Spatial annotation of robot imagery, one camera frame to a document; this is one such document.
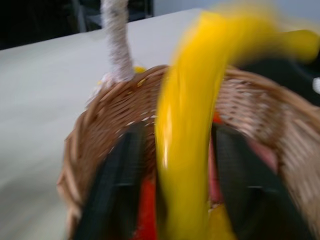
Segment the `wicker basket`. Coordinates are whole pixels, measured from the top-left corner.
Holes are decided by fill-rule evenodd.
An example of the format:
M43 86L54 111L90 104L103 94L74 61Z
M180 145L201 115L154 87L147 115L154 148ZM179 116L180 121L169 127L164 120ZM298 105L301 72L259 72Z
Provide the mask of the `wicker basket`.
M134 76L126 40L125 9L126 0L102 0L116 83L100 90L65 140L57 189L68 206L69 239L81 217L97 166L134 122L145 122L145 174L154 176L154 122L167 67L157 66ZM237 69L227 71L216 107L226 124L276 149L280 176L320 239L319 108L269 79Z

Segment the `yellow object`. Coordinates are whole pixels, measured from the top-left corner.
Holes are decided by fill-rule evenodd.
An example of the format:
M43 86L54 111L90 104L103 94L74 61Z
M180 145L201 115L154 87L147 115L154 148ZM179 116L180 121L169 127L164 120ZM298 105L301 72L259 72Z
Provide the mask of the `yellow object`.
M320 37L312 31L289 31L283 34L283 40L288 50L294 50L292 54L300 61L311 62L319 53Z
M228 219L224 204L214 208L209 217L209 239L212 240L237 240Z
M144 73L146 71L146 69L143 66L135 66L134 67L134 72L136 74L141 74Z
M187 32L157 106L157 170L163 195L157 196L157 206L167 207L165 214L157 214L158 240L234 239L231 233L222 238L211 234L216 229L210 224L215 211L209 214L207 205L213 110L228 65L259 57L275 40L286 39L273 19L265 6L253 10L245 5L224 14L205 11ZM219 224L221 230L230 229L227 221Z

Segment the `table surface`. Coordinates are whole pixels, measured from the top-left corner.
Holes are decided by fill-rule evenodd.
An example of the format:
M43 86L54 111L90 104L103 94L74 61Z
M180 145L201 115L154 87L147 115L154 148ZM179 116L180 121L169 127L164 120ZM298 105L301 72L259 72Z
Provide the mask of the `table surface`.
M128 24L135 65L169 64L199 9ZM108 72L104 32L0 51L0 239L61 240L66 209L56 192L64 139Z

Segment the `dark background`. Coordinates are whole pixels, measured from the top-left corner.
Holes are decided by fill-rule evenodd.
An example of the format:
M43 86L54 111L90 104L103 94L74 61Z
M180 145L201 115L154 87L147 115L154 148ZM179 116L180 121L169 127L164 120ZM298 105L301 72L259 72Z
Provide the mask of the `dark background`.
M100 0L75 1L81 14L73 0L1 0L0 50L99 29ZM130 21L152 16L149 0L129 0L128 9Z

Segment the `twisted white handle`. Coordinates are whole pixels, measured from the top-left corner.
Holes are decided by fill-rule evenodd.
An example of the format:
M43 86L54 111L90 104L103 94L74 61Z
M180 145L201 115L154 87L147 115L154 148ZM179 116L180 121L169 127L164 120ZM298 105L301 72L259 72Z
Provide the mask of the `twisted white handle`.
M101 0L102 26L106 35L107 54L112 80L130 81L134 75L127 42L128 0Z

